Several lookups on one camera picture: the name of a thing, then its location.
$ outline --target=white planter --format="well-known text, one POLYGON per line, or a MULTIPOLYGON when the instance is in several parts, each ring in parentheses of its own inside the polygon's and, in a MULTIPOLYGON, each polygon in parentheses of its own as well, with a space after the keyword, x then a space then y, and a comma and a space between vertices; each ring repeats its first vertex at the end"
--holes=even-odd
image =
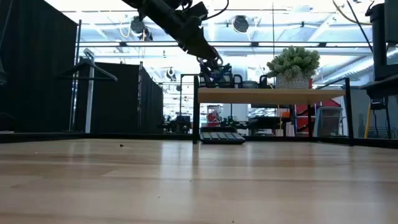
POLYGON ((286 80, 283 76, 278 75, 275 81, 275 87, 277 89, 301 89, 306 90, 310 85, 310 80, 307 78, 303 78, 303 75, 297 74, 297 76, 292 80, 286 80))

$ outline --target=shelf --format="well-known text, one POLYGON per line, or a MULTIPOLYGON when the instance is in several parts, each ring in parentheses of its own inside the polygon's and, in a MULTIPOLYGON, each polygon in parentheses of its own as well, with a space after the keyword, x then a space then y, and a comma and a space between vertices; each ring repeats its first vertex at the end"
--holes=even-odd
POLYGON ((344 90, 271 90, 199 88, 199 103, 269 103, 312 105, 345 95, 344 90))

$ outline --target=keyboard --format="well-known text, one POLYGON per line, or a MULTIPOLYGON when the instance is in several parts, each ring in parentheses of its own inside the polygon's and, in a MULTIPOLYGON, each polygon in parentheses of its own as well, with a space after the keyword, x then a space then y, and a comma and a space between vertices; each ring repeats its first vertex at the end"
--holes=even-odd
POLYGON ((238 133, 201 133, 203 144, 243 144, 246 140, 238 133))

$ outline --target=black partition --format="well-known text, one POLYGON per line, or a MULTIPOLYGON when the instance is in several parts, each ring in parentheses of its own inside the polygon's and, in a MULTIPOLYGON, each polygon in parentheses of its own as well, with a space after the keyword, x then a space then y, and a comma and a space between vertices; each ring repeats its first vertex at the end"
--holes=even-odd
POLYGON ((163 121, 163 89, 156 84, 145 69, 141 70, 141 132, 161 134, 163 121))
MULTIPOLYGON (((0 32, 10 3, 0 3, 0 32)), ((7 84, 0 86, 0 120, 12 131, 68 129, 72 81, 58 82, 55 76, 73 66, 76 27, 44 0, 13 0, 0 50, 8 74, 7 84)))
MULTIPOLYGON (((162 130, 163 91, 139 65, 96 63, 118 82, 94 81, 91 133, 155 134, 162 130)), ((80 75, 88 76, 89 70, 80 75)), ((88 81, 79 81, 76 130, 85 131, 88 81)))
POLYGON ((95 82, 91 130, 93 133, 137 131, 137 65, 96 63, 116 75, 118 82, 95 82))

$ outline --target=red object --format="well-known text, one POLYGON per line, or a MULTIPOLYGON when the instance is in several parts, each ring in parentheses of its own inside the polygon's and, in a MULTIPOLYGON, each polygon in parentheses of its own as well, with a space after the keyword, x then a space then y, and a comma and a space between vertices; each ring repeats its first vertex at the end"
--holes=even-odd
POLYGON ((290 112, 283 112, 282 113, 283 118, 289 118, 290 117, 290 112))
POLYGON ((207 115, 208 127, 216 127, 218 126, 218 116, 215 116, 213 113, 207 115))

